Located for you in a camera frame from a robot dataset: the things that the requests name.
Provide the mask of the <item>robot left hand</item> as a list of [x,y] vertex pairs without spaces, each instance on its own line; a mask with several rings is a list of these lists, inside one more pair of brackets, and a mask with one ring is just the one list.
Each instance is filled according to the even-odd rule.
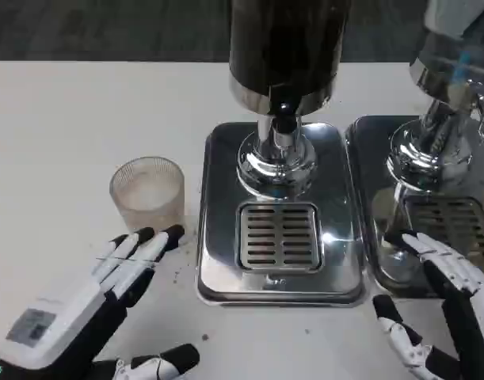
[[2,342],[0,379],[176,379],[196,367],[193,344],[129,360],[97,359],[184,233],[175,224],[115,237],[87,275],[35,298]]

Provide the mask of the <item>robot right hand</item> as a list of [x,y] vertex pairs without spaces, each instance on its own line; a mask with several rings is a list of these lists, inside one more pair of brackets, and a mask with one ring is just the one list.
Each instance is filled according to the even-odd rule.
[[397,230],[385,241],[413,254],[436,295],[442,299],[457,355],[451,356],[408,326],[393,298],[372,299],[377,320],[402,365],[417,379],[484,379],[484,273],[464,255],[428,234]]

